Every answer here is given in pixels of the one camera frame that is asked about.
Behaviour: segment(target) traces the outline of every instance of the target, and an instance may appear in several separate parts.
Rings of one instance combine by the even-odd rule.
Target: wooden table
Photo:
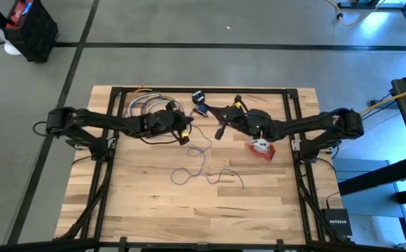
[[[88,108],[105,113],[111,88],[94,86]],[[298,92],[302,116],[318,114],[315,89],[300,88]],[[207,94],[206,102],[211,106],[226,106],[232,103],[235,94],[235,88],[233,95]],[[182,104],[186,114],[194,107],[189,93],[167,95]],[[240,95],[249,108],[262,109],[273,119],[285,120],[281,95]],[[229,173],[224,173],[215,185],[203,176],[192,178],[185,185],[175,185],[170,181],[170,174],[181,167],[198,172],[202,156],[188,157],[188,147],[177,143],[151,146],[122,134],[116,148],[101,240],[118,242],[119,237],[127,237],[130,242],[275,244],[276,239],[283,239],[285,244],[305,244],[289,139],[273,143],[276,156],[268,162],[252,154],[247,149],[250,138],[234,129],[227,128],[223,138],[215,140],[218,123],[213,116],[195,116],[194,125],[213,140],[212,148],[206,152],[204,173],[215,181],[221,169],[232,169],[242,177],[245,189],[242,190],[239,178]],[[88,131],[96,136],[102,133],[100,129]],[[310,132],[307,136],[311,139],[318,134]],[[170,141],[167,136],[157,139]],[[205,147],[209,142],[194,129],[190,144]],[[78,151],[76,159],[87,155],[87,150]],[[319,157],[331,161],[329,155]],[[84,210],[93,170],[91,160],[72,167],[55,236],[64,234]],[[314,164],[313,170],[318,200],[323,207],[326,197],[338,191],[337,180],[326,163]],[[176,181],[186,178],[184,173],[175,177]],[[329,200],[332,208],[342,206],[339,195]],[[315,239],[314,216],[309,207],[308,212]]]

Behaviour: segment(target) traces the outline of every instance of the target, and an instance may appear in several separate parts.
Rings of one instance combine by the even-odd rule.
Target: orange wire
[[[133,91],[133,93],[130,94],[130,96],[128,97],[127,102],[126,102],[126,106],[124,106],[124,107],[125,107],[125,113],[124,113],[124,115],[127,115],[128,106],[130,105],[130,98],[132,98],[132,96],[133,96],[134,94],[136,94],[136,92],[138,92],[138,91],[139,91],[141,88],[143,88],[145,85],[146,85],[146,84],[143,84],[141,87],[138,87],[135,91]]]

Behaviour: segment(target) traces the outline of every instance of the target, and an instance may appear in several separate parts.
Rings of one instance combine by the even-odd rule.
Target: gray floor
[[[42,2],[59,24],[59,40],[77,42],[92,0]],[[10,5],[11,0],[0,0],[3,12]],[[345,20],[364,13],[347,11]],[[406,46],[406,21],[399,11],[372,14],[354,27],[336,25],[334,17],[322,0],[100,0],[87,41]],[[55,48],[47,64],[34,64],[0,49],[0,244],[42,142],[31,126],[55,106],[74,52]],[[361,110],[386,95],[392,79],[404,76],[406,52],[86,48],[66,105],[87,106],[93,85],[148,83],[314,87],[322,110]],[[394,134],[405,128],[395,111],[373,116],[365,127],[367,134],[346,141],[339,157],[406,158],[406,132]],[[21,242],[52,238],[73,158],[70,147],[54,141]]]

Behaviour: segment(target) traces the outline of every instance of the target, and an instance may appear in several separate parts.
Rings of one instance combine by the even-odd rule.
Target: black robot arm
[[[207,104],[205,106],[219,121],[216,139],[223,136],[227,126],[253,139],[263,138],[268,142],[281,140],[289,134],[325,130],[315,139],[305,139],[297,143],[303,160],[313,160],[321,149],[336,147],[343,139],[357,139],[364,134],[360,114],[347,108],[283,122],[273,120],[265,111],[248,110],[239,95],[234,99],[233,105],[225,108],[210,107]]]
[[[82,127],[89,126],[115,130],[142,141],[145,141],[143,138],[148,139],[171,132],[176,139],[175,141],[181,145],[188,143],[189,138],[183,132],[193,119],[176,110],[174,104],[168,104],[166,108],[166,110],[127,118],[95,113],[84,108],[56,108],[49,112],[46,133],[57,138],[61,136],[69,137],[70,139],[66,140],[69,145],[74,148],[77,146],[89,148],[91,159],[103,162],[113,157],[114,148],[112,145],[115,139],[95,137]]]

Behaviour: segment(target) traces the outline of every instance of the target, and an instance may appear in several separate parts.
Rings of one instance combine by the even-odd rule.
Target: colorful wires
[[[164,102],[174,102],[182,112],[184,112],[184,108],[182,105],[180,105],[174,98],[162,95],[157,92],[153,92],[150,88],[143,88],[144,85],[133,91],[133,93],[128,97],[127,100],[127,105],[125,109],[125,115],[126,116],[133,116],[132,109],[134,105],[141,104],[141,115],[144,115],[146,113],[149,113],[150,110],[154,107],[156,104],[164,103]],[[143,94],[136,99],[130,101],[130,99],[134,96],[134,94],[141,92],[141,91],[149,91],[147,94]]]

